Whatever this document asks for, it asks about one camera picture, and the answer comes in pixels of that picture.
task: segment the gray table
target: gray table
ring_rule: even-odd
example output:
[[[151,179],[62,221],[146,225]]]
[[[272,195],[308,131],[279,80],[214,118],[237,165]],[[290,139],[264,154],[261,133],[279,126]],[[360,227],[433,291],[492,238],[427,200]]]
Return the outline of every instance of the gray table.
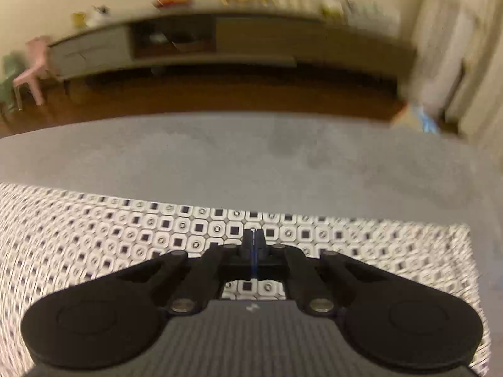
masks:
[[[503,375],[503,183],[475,149],[347,120],[272,114],[134,117],[0,140],[0,180],[239,210],[384,217],[472,229]]]

